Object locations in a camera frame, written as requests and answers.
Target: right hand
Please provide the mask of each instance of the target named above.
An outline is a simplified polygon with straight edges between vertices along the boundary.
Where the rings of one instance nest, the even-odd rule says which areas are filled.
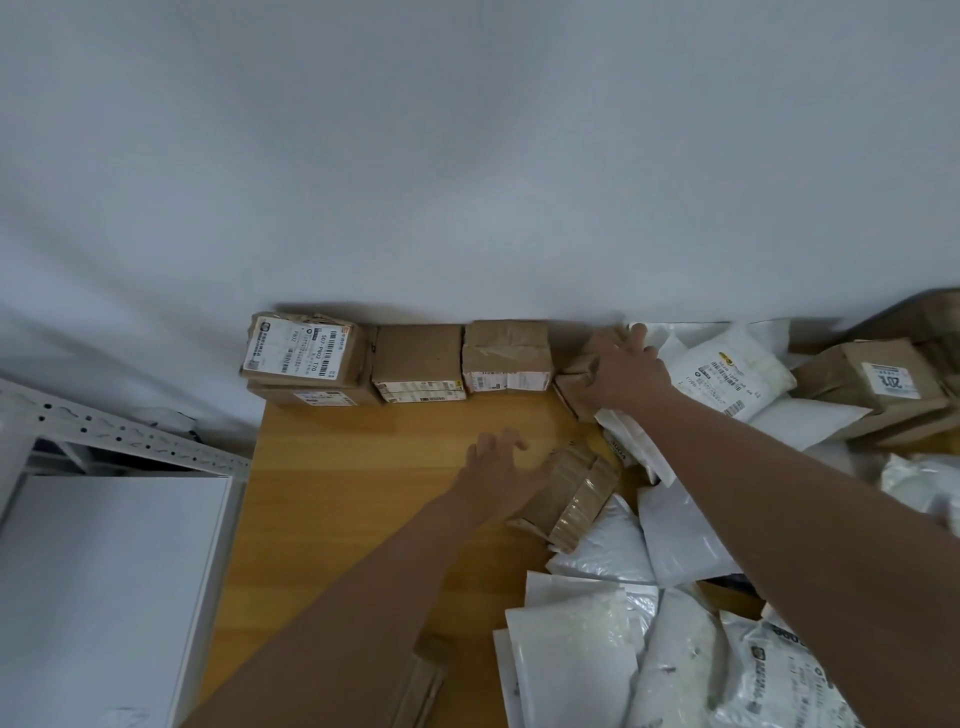
[[[622,347],[606,339],[597,342],[600,365],[596,379],[585,390],[589,404],[634,415],[680,394],[670,382],[666,366],[657,359],[657,348],[643,346],[646,335],[647,327],[636,324]]]

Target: white cabinet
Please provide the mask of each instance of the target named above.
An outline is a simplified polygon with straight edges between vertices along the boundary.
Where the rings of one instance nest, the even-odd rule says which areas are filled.
[[[242,489],[197,473],[28,477],[0,529],[0,724],[183,720]]]

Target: human arm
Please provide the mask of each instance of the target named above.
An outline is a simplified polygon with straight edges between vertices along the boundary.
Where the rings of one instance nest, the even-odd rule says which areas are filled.
[[[460,547],[547,482],[545,468],[516,469],[514,448],[526,444],[513,430],[481,434],[446,493],[337,579],[183,728],[379,725]]]
[[[736,563],[868,728],[960,715],[960,541],[876,488],[676,390],[642,327],[589,395],[656,443]]]

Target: barcode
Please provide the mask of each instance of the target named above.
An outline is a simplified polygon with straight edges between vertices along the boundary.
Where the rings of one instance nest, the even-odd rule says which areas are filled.
[[[333,345],[337,341],[337,331],[336,329],[330,332],[330,338],[326,342],[326,347],[324,348],[324,359],[320,363],[320,376],[326,374],[326,370],[330,367],[330,359],[333,358]]]
[[[741,409],[743,409],[745,406],[746,405],[743,403],[743,400],[737,400],[736,402],[731,404],[729,407],[727,407],[727,409],[725,409],[723,413],[729,417],[732,417]]]

